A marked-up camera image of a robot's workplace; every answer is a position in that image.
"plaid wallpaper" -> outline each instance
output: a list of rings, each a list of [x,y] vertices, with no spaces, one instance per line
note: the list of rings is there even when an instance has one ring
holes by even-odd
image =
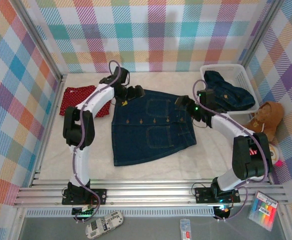
[[[285,108],[275,139],[284,165],[276,168],[275,177],[292,201],[292,0],[284,2],[247,72],[260,102],[275,101]]]
[[[131,72],[236,63],[272,1],[23,0],[63,73],[107,72],[112,59]]]
[[[8,0],[0,0],[0,239],[26,186],[57,80]]]
[[[274,2],[275,2],[275,0],[267,0],[267,3],[264,6],[264,9],[262,10],[254,29],[251,31],[251,34],[250,34],[250,36],[248,38],[246,46],[243,49],[243,51],[242,51],[242,53],[241,53],[241,55],[239,57],[238,64],[242,64],[242,60],[243,60],[244,56],[246,55],[248,49],[251,47],[253,40],[255,39],[255,37],[256,37],[258,31],[260,30],[260,28],[262,27],[263,20],[267,16],[267,13],[269,12],[270,7]]]

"plastic basket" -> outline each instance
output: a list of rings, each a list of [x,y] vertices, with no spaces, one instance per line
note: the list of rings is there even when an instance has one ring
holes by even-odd
[[[229,115],[251,114],[255,113],[259,109],[259,103],[256,94],[251,86],[246,70],[242,65],[239,64],[203,65],[200,68],[202,79],[205,79],[204,75],[206,71],[219,72],[220,75],[225,79],[225,81],[231,83],[235,87],[241,87],[243,89],[246,89],[254,97],[256,104],[252,108],[245,111],[229,111],[228,112]]]

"metal frame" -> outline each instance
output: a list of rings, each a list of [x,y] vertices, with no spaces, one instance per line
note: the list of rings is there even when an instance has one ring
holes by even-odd
[[[22,23],[25,25],[27,32],[31,36],[32,40],[34,41],[35,45],[38,47],[40,53],[42,54],[43,58],[47,62],[50,70],[53,72],[54,76],[61,81],[62,73],[59,71],[54,59],[52,58],[50,52],[48,51],[43,39],[41,38],[39,32],[37,31],[36,26],[34,25],[33,21],[31,20],[25,6],[21,2],[21,0],[9,0],[11,5],[14,7],[16,13],[19,15]]]
[[[36,168],[33,178],[29,182],[29,187],[21,188],[17,196],[15,207],[18,212],[15,218],[15,224],[12,229],[10,239],[18,239],[24,218],[29,217],[56,217],[62,213],[61,217],[71,217],[70,209],[76,206],[62,205],[61,191],[67,187],[69,180],[40,180],[40,166],[45,154],[45,149],[50,136],[54,117],[57,111],[57,104],[62,96],[64,82],[58,87],[56,98],[48,121],[48,126],[44,135],[44,143],[40,147],[38,158],[36,159]],[[91,180],[92,188],[107,189],[107,202],[100,208],[100,214],[109,211],[120,210],[143,210],[152,211],[173,210],[182,211],[184,216],[196,215],[191,212],[196,208],[204,210],[211,207],[210,204],[196,204],[195,197],[191,194],[193,183],[200,182],[209,187],[211,179],[199,180]],[[269,177],[269,182],[263,184],[248,184],[249,198],[247,204],[251,204],[256,191],[262,191],[274,199],[279,200],[279,217],[283,226],[286,238],[292,240],[292,226],[289,218],[289,208],[287,207],[288,198],[282,185],[272,185],[273,179]],[[245,191],[240,190],[241,199],[245,199]],[[141,217],[141,212],[133,214],[131,217]],[[148,217],[168,217],[165,214],[149,214]]]
[[[242,59],[242,66],[244,68],[248,67],[248,64],[250,63],[252,57],[256,53],[258,46],[264,39],[268,29],[271,26],[271,23],[273,22],[275,16],[277,15],[278,11],[280,10],[282,4],[284,3],[285,0],[273,0],[274,2],[272,3],[268,14],[266,15],[265,19],[262,21],[260,24],[260,28],[251,43],[251,46],[248,48],[247,53],[245,54],[244,58]]]
[[[62,74],[60,73],[57,65],[55,64],[52,56],[47,50],[45,43],[36,30],[36,26],[30,19],[27,10],[20,0],[10,0],[11,4],[15,8],[17,14],[21,17],[22,22],[27,28],[34,43],[38,46],[44,59],[49,64],[55,77],[59,79],[56,98],[53,103],[53,107],[47,123],[47,128],[44,133],[43,141],[40,146],[38,157],[35,162],[35,168],[32,173],[32,178],[29,181],[29,187],[21,188],[17,196],[15,207],[17,213],[15,221],[8,236],[8,239],[18,239],[23,220],[25,217],[32,215],[34,217],[56,217],[56,213],[60,215],[63,213],[63,217],[70,217],[69,210],[72,206],[61,205],[61,190],[67,186],[68,180],[39,180],[40,167],[45,154],[47,142],[50,137],[50,130],[54,122],[54,116],[57,110],[57,104],[60,100],[64,83],[62,82]],[[274,16],[277,14],[283,0],[275,0],[269,14],[266,16],[262,23],[262,27],[259,29],[255,40],[253,41],[249,51],[243,59],[243,66],[247,66],[255,53],[258,45],[262,41],[266,31],[271,25]],[[200,213],[204,213],[205,210],[210,209],[209,204],[196,204],[195,197],[191,194],[191,186],[196,180],[91,180],[92,188],[106,188],[107,203],[100,208],[101,213],[112,210],[145,210],[153,211],[153,209],[172,210],[174,214],[182,214],[183,216],[198,216],[198,212],[193,212],[194,209],[201,210]],[[209,187],[211,179],[200,179],[198,182]],[[290,209],[288,208],[288,198],[286,196],[284,187],[282,185],[272,185],[269,182],[264,184],[248,184],[249,190],[248,202],[251,204],[253,196],[256,191],[260,190],[271,197],[279,200],[278,214],[281,220],[284,233],[288,240],[292,240],[292,216]],[[245,192],[240,190],[241,199],[245,199]],[[138,214],[133,213],[133,217],[139,217],[143,212]],[[148,214],[149,216],[158,216],[158,213],[153,212]],[[162,217],[167,217],[167,214],[163,212],[159,214]],[[211,213],[208,210],[206,216],[210,216]]]

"white mat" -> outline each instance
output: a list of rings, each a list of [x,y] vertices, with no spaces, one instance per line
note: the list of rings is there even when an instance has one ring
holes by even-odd
[[[69,74],[64,89],[96,86],[105,76],[107,76],[106,73]],[[141,85],[145,89],[154,91],[192,96],[192,85],[199,78],[199,72],[138,72],[131,73],[130,84]],[[211,179],[231,168],[230,144],[223,135],[209,127],[194,127],[197,144],[185,150],[147,163],[114,167],[111,145],[113,105],[110,110],[110,115],[94,120],[96,137],[91,145],[89,157],[91,179]],[[72,156],[62,137],[62,128],[63,117],[59,115],[58,109],[41,166],[41,180],[65,180],[72,174]]]

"red polka dot cloth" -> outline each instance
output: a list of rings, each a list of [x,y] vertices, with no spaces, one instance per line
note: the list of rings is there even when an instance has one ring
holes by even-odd
[[[89,95],[96,90],[94,85],[83,87],[67,87],[64,96],[62,97],[59,115],[64,116],[67,107],[74,107],[84,101]],[[97,113],[96,117],[101,118],[109,114],[110,102],[107,102],[101,110]]]

